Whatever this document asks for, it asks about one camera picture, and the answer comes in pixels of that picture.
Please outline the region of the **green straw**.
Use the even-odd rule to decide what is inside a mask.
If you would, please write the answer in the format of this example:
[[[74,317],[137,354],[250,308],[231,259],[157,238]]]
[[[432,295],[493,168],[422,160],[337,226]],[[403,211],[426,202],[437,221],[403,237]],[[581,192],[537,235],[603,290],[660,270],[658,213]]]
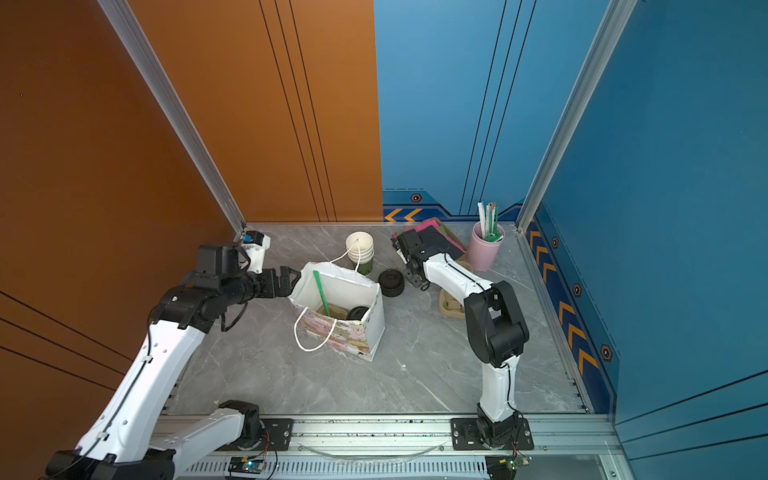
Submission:
[[[324,286],[323,286],[323,283],[322,283],[322,276],[321,276],[320,272],[317,271],[317,270],[314,270],[313,271],[313,278],[315,280],[315,283],[316,283],[316,286],[317,286],[317,289],[318,289],[318,293],[319,293],[320,299],[322,301],[322,306],[323,306],[324,314],[327,317],[331,317],[329,303],[328,303],[327,297],[326,297],[325,292],[324,292]]]

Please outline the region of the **patterned paper gift bag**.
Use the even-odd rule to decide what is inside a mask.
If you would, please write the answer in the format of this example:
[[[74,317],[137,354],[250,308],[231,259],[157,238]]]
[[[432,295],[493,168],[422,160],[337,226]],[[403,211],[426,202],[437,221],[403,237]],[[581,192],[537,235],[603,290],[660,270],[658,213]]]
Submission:
[[[293,336],[307,353],[323,347],[371,362],[385,331],[383,289],[368,275],[375,247],[366,232],[354,232],[340,257],[308,262],[289,295],[297,318]]]

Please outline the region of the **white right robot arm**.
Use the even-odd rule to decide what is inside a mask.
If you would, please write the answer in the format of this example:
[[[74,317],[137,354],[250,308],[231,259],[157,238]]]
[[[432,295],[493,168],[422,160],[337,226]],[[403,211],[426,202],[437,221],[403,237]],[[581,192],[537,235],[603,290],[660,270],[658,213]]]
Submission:
[[[490,449],[533,449],[532,431],[514,398],[517,366],[530,331],[513,286],[464,268],[438,232],[404,230],[392,244],[415,286],[434,284],[463,305],[467,339],[482,363],[476,422],[481,441]]]

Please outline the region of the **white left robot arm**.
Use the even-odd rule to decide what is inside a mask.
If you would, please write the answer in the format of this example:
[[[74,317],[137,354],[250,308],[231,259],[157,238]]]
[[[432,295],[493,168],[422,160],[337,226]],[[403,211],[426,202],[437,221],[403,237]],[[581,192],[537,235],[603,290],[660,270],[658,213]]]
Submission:
[[[145,339],[92,427],[72,450],[56,452],[47,479],[175,479],[228,444],[267,441],[257,405],[226,401],[213,414],[160,445],[151,436],[172,388],[214,325],[235,326],[227,310],[253,299],[287,297],[301,274],[262,268],[264,248],[202,245],[197,265],[151,310]]]

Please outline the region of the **pink napkin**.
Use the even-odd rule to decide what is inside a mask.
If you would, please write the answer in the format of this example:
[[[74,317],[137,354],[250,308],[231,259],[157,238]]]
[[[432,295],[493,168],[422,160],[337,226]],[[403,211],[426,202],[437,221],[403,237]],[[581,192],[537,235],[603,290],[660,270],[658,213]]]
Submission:
[[[450,228],[444,224],[437,217],[429,218],[419,224],[407,227],[404,231],[414,230],[416,232],[422,232],[430,227],[434,227],[443,237],[445,237],[454,247],[456,247],[462,254],[466,252],[467,247],[459,240],[459,238],[450,230]]]

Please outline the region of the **brown cardboard napkin tray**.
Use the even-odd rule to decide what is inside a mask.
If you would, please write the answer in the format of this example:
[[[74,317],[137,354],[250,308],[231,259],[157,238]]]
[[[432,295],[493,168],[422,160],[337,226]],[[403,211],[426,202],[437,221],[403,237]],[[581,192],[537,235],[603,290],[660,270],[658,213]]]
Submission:
[[[391,243],[404,258],[408,258],[412,252],[437,252],[447,253],[452,259],[458,260],[467,250],[458,237],[437,218],[427,219],[394,233]]]

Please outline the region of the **stack of black lids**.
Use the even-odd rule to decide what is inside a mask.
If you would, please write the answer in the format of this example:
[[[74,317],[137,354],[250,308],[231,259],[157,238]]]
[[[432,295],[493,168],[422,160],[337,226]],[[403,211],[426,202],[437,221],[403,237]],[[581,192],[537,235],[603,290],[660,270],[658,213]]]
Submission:
[[[394,298],[401,295],[405,288],[404,275],[397,269],[387,269],[378,276],[382,294]]]

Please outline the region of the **stack of paper cups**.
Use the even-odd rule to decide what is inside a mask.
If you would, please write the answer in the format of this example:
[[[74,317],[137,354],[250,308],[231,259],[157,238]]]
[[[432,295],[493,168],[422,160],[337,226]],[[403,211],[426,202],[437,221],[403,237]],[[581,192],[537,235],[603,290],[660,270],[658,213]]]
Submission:
[[[353,232],[345,241],[347,256],[355,270],[362,275],[369,275],[373,270],[375,246],[373,237],[363,231]]]

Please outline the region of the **beige pulp cup carrier stack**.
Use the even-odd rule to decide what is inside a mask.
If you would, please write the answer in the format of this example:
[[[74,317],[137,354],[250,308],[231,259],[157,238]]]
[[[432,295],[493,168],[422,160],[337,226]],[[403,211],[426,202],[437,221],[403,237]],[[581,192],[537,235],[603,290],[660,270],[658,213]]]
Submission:
[[[445,317],[464,321],[464,298],[467,287],[472,287],[473,283],[448,267],[439,270],[437,279],[437,284],[441,287],[438,299],[439,311]]]

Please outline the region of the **pink metal bucket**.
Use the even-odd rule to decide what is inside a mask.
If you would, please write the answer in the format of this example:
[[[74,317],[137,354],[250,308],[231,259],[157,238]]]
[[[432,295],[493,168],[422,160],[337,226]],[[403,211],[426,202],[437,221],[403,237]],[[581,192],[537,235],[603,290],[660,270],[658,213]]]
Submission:
[[[480,223],[473,226],[466,258],[475,271],[487,271],[493,266],[504,241],[504,229],[498,225],[496,231],[495,241],[487,241],[481,236]]]

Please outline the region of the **green circuit board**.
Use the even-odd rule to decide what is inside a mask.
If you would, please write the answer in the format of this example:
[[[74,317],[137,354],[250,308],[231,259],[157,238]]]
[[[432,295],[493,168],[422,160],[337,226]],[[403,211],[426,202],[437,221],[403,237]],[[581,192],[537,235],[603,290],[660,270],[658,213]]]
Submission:
[[[231,457],[227,467],[229,477],[234,474],[255,474],[259,475],[265,470],[265,460],[261,457]]]

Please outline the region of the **small circuit board right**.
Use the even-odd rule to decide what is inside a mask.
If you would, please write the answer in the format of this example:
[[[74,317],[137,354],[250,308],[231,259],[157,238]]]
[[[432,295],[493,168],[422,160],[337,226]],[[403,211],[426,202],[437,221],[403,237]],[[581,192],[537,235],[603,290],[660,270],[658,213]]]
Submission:
[[[525,455],[486,456],[486,472],[490,480],[514,480],[521,468],[530,465]]]

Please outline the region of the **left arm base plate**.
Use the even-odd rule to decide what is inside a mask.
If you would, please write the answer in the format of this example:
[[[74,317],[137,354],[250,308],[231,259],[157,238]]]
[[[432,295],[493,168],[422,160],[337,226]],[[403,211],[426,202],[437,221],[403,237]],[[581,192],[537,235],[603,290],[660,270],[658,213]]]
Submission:
[[[254,438],[241,437],[217,449],[217,452],[258,454],[263,451],[289,450],[294,420],[291,418],[262,418]]]

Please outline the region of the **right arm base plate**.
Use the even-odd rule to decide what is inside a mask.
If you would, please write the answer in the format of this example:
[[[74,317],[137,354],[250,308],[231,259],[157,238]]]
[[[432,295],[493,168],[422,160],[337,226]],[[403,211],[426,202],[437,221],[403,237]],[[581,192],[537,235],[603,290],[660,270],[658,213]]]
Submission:
[[[457,451],[532,451],[535,448],[529,422],[520,415],[501,422],[491,422],[484,417],[452,418],[450,427],[452,446]]]

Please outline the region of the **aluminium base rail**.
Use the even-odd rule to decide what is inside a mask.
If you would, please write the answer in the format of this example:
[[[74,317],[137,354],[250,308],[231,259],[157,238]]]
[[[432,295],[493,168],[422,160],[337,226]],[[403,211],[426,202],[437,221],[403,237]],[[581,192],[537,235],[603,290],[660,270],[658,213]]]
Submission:
[[[603,415],[525,414],[535,448],[453,449],[450,421],[461,414],[349,414],[265,416],[291,418],[288,451],[258,454],[214,451],[184,479],[489,479],[486,456],[525,455],[515,479],[630,479],[630,465]],[[227,475],[231,457],[261,457],[259,475]]]

